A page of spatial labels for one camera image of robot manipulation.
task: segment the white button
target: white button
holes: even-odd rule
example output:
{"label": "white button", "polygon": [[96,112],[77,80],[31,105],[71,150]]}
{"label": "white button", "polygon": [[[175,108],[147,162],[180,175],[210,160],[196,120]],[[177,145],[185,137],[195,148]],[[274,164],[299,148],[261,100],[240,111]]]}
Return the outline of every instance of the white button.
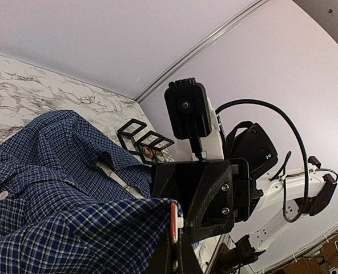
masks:
{"label": "white button", "polygon": [[5,200],[8,197],[9,193],[7,191],[2,191],[0,193],[0,201]]}

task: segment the plaid shirt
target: plaid shirt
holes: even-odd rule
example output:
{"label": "plaid shirt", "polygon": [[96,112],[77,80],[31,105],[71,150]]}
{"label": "plaid shirt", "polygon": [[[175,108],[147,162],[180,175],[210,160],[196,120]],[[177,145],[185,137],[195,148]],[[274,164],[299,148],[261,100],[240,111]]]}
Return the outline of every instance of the plaid shirt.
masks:
{"label": "plaid shirt", "polygon": [[149,167],[75,112],[34,119],[0,146],[0,273],[144,273],[173,202],[149,199],[150,183]]}

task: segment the camera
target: camera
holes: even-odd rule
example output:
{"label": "camera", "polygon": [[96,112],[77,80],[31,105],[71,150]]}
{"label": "camera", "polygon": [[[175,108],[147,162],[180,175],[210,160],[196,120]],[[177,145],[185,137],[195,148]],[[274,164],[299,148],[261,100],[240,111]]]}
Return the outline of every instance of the camera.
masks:
{"label": "camera", "polygon": [[211,133],[206,89],[195,78],[169,83],[165,92],[171,126],[177,139],[206,137]]}

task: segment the marble surface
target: marble surface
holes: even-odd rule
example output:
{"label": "marble surface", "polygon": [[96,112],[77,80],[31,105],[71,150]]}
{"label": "marble surface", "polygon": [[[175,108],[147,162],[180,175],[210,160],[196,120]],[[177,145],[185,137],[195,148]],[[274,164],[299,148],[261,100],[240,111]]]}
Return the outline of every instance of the marble surface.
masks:
{"label": "marble surface", "polygon": [[[119,146],[116,130],[131,118],[147,124],[138,137],[154,130],[140,105],[129,98],[0,56],[0,144],[37,116],[54,110],[74,110]],[[140,198],[108,167],[101,167]]]}

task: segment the cable clip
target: cable clip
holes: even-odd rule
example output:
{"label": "cable clip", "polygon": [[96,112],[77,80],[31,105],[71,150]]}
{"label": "cable clip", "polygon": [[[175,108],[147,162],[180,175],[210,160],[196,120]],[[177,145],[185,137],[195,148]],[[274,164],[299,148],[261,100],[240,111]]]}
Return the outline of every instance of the cable clip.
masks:
{"label": "cable clip", "polygon": [[294,253],[292,253],[293,259],[295,260],[295,262],[297,263],[297,259]]}
{"label": "cable clip", "polygon": [[283,182],[286,179],[286,177],[287,173],[284,173],[281,177],[279,177],[279,180]]}
{"label": "cable clip", "polygon": [[325,239],[327,240],[327,243],[329,243],[329,239],[327,238],[327,236],[325,234],[323,234]]}

